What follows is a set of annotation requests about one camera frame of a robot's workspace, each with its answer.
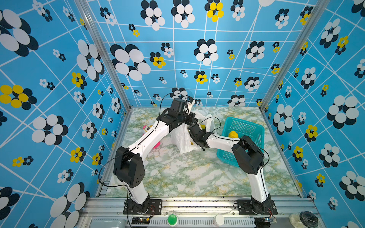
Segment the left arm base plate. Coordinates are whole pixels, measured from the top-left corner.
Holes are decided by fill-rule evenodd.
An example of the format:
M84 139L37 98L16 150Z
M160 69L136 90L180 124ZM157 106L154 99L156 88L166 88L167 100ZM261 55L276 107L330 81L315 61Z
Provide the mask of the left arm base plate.
M133 200L128 199L125 201L123 214L161 215L162 203L161 199L147 199L143 204L139 205Z

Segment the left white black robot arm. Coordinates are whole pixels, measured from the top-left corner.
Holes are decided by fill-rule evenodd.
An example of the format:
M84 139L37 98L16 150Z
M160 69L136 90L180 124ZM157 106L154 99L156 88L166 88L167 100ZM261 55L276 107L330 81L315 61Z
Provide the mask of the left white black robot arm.
M165 109L156 119L152 128L135 143L116 151L113 174L123 183L130 193L130 203L136 211L145 212L149 207L150 195L146 191L143 178L144 163L150 151L174 129L182 124L191 125L195 122L195 114L191 113L195 100L175 98L171 107Z

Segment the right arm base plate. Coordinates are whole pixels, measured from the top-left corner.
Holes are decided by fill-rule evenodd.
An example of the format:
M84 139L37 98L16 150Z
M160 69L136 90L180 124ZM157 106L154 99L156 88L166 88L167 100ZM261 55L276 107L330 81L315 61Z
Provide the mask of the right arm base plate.
M236 203L240 215L278 215L275 202L269 198L264 202L258 202L255 199L239 199Z

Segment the yellow lemon fruit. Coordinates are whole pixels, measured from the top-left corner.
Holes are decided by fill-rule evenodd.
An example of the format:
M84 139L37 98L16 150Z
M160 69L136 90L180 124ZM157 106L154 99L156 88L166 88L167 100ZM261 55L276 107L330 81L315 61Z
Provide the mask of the yellow lemon fruit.
M239 134L236 131L230 131L228 134L229 138L239 138Z

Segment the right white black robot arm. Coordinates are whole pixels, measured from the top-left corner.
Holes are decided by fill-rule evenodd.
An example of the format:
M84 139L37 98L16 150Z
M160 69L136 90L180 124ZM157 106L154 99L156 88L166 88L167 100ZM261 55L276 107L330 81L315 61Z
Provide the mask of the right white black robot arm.
M251 138L229 138L202 130L198 124L188 127L193 141L202 149L213 148L231 152L240 169L244 171L250 182L252 206L257 214L268 210L271 197L263 176L264 153Z

